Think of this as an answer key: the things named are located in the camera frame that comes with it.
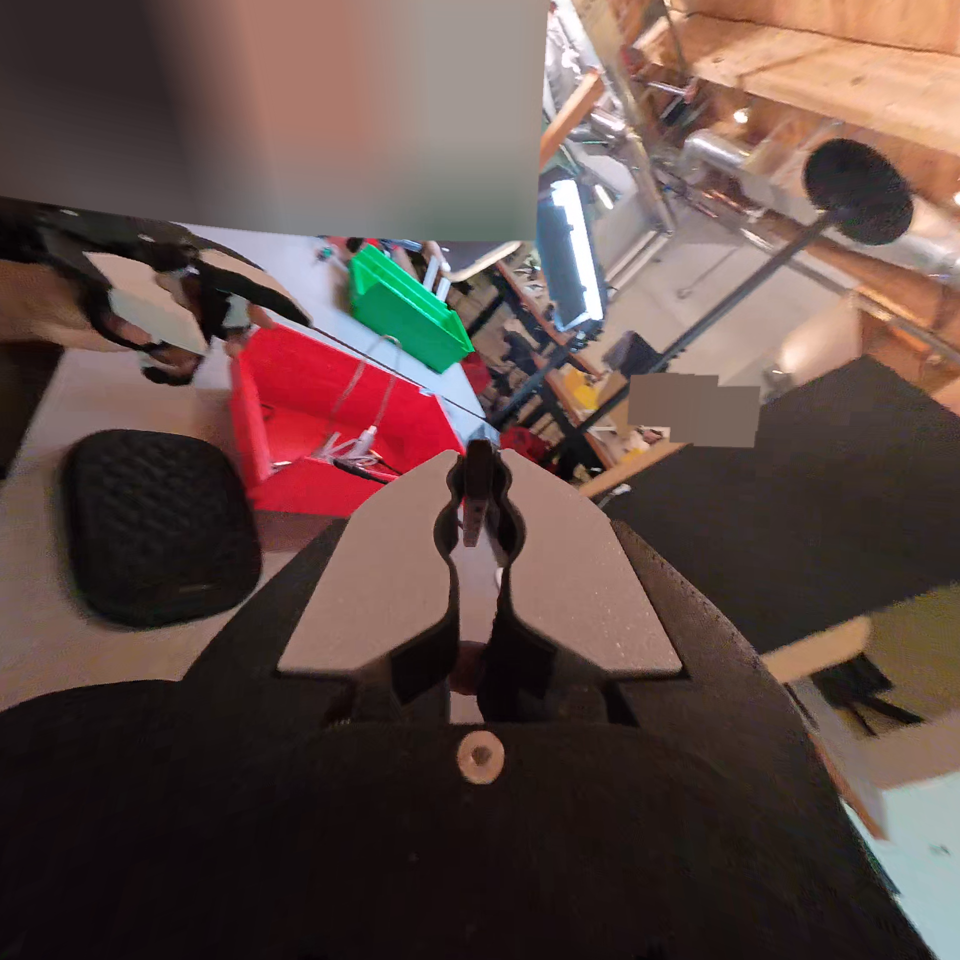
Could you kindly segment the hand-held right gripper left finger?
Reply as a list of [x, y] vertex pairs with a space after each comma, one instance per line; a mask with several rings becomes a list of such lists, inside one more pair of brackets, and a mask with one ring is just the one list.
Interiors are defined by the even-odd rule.
[[402, 704], [457, 659], [462, 456], [446, 450], [354, 511], [277, 663], [285, 677], [379, 686]]

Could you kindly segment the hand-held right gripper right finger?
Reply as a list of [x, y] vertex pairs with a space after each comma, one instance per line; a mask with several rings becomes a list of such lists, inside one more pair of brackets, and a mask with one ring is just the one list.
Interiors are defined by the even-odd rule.
[[490, 660], [515, 683], [675, 678], [682, 660], [612, 523], [513, 450], [496, 453], [490, 540], [502, 573]]

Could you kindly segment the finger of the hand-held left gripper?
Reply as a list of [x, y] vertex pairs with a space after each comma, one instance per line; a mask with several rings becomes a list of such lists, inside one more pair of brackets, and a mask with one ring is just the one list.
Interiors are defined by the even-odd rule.
[[280, 282], [258, 265], [220, 247], [197, 254], [197, 307], [200, 329], [221, 332], [231, 300], [239, 298], [266, 310], [270, 317], [312, 329], [313, 319]]

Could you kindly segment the person's left forearm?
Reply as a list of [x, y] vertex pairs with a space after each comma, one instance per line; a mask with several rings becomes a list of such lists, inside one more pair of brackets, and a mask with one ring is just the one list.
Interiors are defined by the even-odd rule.
[[108, 352], [70, 284], [41, 264], [1, 261], [1, 344], [44, 343]]

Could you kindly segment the person's left hand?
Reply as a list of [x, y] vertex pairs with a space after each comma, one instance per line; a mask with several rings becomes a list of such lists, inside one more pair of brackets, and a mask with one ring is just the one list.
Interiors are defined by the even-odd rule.
[[[234, 297], [221, 329], [222, 353], [229, 359], [238, 357], [244, 353], [257, 329], [270, 330], [275, 325], [266, 310]], [[149, 333], [115, 314], [105, 319], [105, 330], [106, 339], [130, 350], [136, 348], [134, 352], [141, 374], [159, 385], [182, 387], [190, 384], [207, 359], [206, 354], [154, 343]]]

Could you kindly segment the red plastic bin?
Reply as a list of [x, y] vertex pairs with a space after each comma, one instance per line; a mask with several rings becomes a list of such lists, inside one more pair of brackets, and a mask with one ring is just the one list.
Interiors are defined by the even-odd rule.
[[347, 518], [389, 482], [464, 446], [438, 396], [288, 327], [231, 361], [230, 413], [258, 511]]

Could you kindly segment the green plastic bin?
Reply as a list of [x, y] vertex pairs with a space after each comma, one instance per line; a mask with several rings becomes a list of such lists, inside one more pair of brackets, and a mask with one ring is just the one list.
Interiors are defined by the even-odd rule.
[[348, 261], [353, 318], [437, 374], [474, 352], [459, 316], [438, 296], [371, 244]]

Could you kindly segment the black textured case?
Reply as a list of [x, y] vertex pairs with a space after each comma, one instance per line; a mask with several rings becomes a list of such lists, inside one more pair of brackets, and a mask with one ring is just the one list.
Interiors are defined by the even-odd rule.
[[218, 447], [107, 429], [69, 447], [56, 479], [78, 605], [131, 631], [211, 618], [258, 586], [262, 552], [239, 474]]

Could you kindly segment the pale wooden stick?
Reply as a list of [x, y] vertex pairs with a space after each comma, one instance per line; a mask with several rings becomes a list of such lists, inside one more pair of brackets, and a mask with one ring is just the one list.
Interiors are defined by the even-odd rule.
[[861, 615], [762, 654], [760, 659], [779, 683], [791, 684], [861, 656], [871, 630], [870, 616]]

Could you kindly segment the large black panel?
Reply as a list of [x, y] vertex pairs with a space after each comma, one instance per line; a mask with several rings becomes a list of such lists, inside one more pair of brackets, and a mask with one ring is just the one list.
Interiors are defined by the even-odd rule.
[[862, 357], [685, 446], [603, 508], [767, 654], [959, 578], [959, 419]]

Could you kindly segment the bright light panel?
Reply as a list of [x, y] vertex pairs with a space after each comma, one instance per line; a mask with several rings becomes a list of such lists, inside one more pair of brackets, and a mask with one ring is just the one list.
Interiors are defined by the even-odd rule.
[[584, 193], [575, 178], [552, 178], [537, 194], [534, 246], [553, 325], [566, 333], [605, 322], [608, 285], [596, 258]]

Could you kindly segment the white box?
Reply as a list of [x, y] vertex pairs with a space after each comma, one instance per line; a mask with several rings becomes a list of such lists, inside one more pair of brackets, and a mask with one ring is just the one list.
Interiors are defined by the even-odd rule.
[[859, 736], [816, 691], [794, 690], [814, 750], [840, 799], [879, 841], [957, 843], [959, 711]]

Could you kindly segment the silver ventilation duct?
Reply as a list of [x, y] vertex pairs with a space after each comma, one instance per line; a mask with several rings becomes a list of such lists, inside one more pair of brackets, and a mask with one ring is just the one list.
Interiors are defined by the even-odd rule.
[[[762, 210], [798, 225], [814, 221], [827, 207], [827, 188], [842, 148], [870, 151], [858, 139], [814, 137], [793, 149], [771, 138], [756, 147], [745, 146], [709, 129], [686, 138], [678, 169], [692, 183], [708, 172], [733, 179], [742, 194]], [[863, 217], [855, 223], [834, 225], [825, 232], [831, 243], [924, 276], [957, 290], [959, 287], [958, 218], [917, 193], [909, 183], [909, 201], [887, 201], [884, 225], [897, 231], [890, 241], [871, 239]]]

